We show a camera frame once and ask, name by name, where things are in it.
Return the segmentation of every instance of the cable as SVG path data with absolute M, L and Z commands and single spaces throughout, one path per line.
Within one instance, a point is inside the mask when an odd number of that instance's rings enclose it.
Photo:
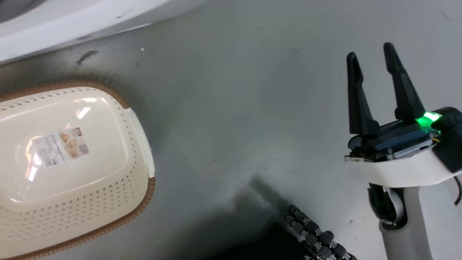
M 459 180 L 459 177 L 454 176 L 454 179 L 456 180 L 457 187 L 459 187 L 459 196 L 457 196 L 457 199 L 454 202 L 454 204 L 457 206 L 462 200 L 462 184 L 461 184 L 461 181 Z

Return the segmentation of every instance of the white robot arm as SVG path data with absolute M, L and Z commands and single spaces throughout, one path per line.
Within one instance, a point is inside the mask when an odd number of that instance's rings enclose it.
M 348 144 L 346 167 L 370 183 L 369 201 L 389 260 L 460 258 L 462 218 L 439 184 L 462 172 L 462 113 L 452 107 L 427 112 L 394 46 L 383 48 L 397 121 L 379 126 L 372 118 L 358 59 L 350 53 L 350 132 L 357 135 Z

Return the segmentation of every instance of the product label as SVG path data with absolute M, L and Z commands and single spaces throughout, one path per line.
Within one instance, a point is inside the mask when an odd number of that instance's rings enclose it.
M 80 127 L 36 138 L 33 148 L 47 168 L 90 153 Z

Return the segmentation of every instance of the floor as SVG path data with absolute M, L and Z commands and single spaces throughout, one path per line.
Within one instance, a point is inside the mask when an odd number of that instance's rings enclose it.
M 385 260 L 367 184 L 343 171 L 346 55 L 358 55 L 382 124 L 395 108 L 387 41 L 428 110 L 458 107 L 460 5 L 210 0 L 176 19 L 0 67 L 2 92 L 105 82 L 129 101 L 152 146 L 157 186 L 143 214 L 47 259 L 202 259 L 251 239 L 293 203 L 358 259 Z

